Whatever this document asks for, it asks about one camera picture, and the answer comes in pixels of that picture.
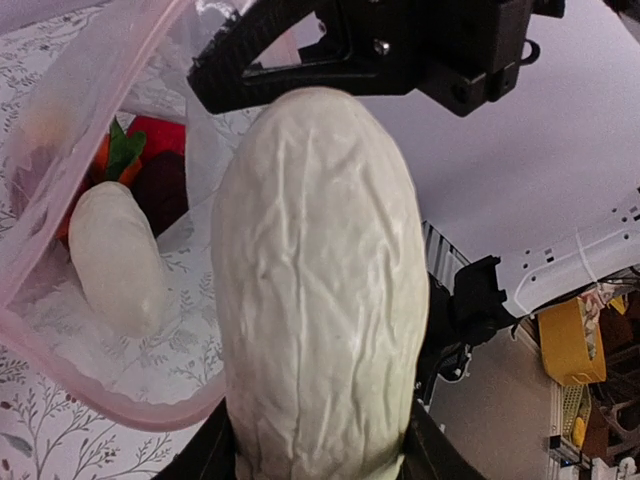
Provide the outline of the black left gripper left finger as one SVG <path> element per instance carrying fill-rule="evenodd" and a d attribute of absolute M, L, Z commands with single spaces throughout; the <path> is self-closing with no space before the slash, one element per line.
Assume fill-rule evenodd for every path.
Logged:
<path fill-rule="evenodd" d="M 159 480 L 233 480 L 236 466 L 234 432 L 221 402 L 194 437 L 159 472 Z"/>

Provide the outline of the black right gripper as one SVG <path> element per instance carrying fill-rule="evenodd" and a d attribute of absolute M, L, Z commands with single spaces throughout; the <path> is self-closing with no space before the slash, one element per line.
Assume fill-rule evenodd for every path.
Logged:
<path fill-rule="evenodd" d="M 540 47 L 534 15 L 561 18 L 562 1 L 330 1 L 319 10 L 329 77 L 356 96 L 414 90 L 466 117 L 516 86 Z"/>

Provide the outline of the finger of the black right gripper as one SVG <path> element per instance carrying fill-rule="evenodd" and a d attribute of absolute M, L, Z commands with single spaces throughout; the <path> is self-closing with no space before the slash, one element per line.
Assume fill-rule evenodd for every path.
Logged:
<path fill-rule="evenodd" d="M 224 24 L 194 58 L 188 84 L 205 109 L 221 114 L 266 105 L 314 86 L 356 96 L 409 92 L 412 1 L 257 1 Z M 261 55 L 315 15 L 325 29 L 295 60 L 269 66 Z"/>

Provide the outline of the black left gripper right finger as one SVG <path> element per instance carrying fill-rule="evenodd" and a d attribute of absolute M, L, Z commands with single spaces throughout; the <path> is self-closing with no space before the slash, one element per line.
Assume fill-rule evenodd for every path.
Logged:
<path fill-rule="evenodd" d="M 398 480 L 485 480 L 455 449 L 418 399 L 414 399 Z"/>

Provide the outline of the red toy fruit front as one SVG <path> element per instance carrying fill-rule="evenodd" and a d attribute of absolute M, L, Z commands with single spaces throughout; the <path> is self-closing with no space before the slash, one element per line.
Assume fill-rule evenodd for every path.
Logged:
<path fill-rule="evenodd" d="M 127 129 L 129 137 L 136 133 L 146 135 L 146 143 L 140 155 L 142 164 L 148 163 L 160 153 L 169 151 L 185 154 L 186 127 L 182 124 L 147 116 L 136 116 Z"/>

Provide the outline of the dark purple toy fruit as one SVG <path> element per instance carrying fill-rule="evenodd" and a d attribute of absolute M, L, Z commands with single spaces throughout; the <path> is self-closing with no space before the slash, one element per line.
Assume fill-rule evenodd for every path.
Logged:
<path fill-rule="evenodd" d="M 142 166 L 131 192 L 154 237 L 159 237 L 189 209 L 185 158 L 171 151 L 157 154 Z"/>

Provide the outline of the orange toy fruit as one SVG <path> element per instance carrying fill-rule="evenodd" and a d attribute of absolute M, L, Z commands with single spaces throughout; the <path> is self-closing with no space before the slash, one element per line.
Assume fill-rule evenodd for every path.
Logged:
<path fill-rule="evenodd" d="M 111 135 L 104 136 L 97 153 L 89 167 L 88 173 L 82 179 L 79 187 L 72 198 L 60 225 L 57 229 L 55 239 L 63 244 L 68 244 L 68 231 L 71 215 L 79 198 L 90 188 L 105 182 L 116 181 L 124 186 L 130 187 L 135 176 L 142 167 L 140 156 L 146 145 L 147 136 L 145 133 L 136 133 L 131 137 L 127 135 L 124 139 L 116 141 L 115 154 L 111 154 Z"/>

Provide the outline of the clear zip top bag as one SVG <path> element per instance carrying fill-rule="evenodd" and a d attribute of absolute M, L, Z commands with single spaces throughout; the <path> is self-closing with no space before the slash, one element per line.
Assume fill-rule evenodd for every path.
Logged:
<path fill-rule="evenodd" d="M 186 76 L 245 1 L 116 1 L 81 20 L 36 76 L 1 143 L 1 340 L 102 415 L 172 431 L 206 418 L 224 394 L 218 363 L 187 371 L 219 338 L 211 206 L 255 117 L 213 116 Z M 88 185 L 117 113 L 186 128 L 186 163 L 155 171 L 153 190 L 187 202 L 160 235 L 132 191 Z"/>

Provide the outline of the white toy vegetable front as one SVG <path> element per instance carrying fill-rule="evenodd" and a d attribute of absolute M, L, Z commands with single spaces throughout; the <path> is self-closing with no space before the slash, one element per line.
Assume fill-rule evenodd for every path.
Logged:
<path fill-rule="evenodd" d="M 68 244 L 85 298 L 120 336 L 156 334 L 170 306 L 165 268 L 149 222 L 129 188 L 87 190 L 71 215 Z"/>

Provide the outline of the white toy vegetable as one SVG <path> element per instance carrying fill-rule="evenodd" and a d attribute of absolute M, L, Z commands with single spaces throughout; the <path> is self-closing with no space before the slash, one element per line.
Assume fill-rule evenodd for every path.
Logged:
<path fill-rule="evenodd" d="M 354 97 L 290 92 L 217 190 L 212 266 L 240 479 L 393 479 L 429 280 L 406 162 Z"/>
<path fill-rule="evenodd" d="M 165 268 L 149 222 L 129 188 L 87 190 L 71 215 L 68 244 L 85 298 L 120 336 L 156 334 L 170 306 Z"/>

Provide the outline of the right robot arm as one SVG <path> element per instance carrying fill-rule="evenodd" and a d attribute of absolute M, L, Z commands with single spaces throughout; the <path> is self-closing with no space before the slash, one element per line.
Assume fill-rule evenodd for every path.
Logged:
<path fill-rule="evenodd" d="M 232 386 L 392 382 L 639 263 L 635 1 L 216 2 Z"/>

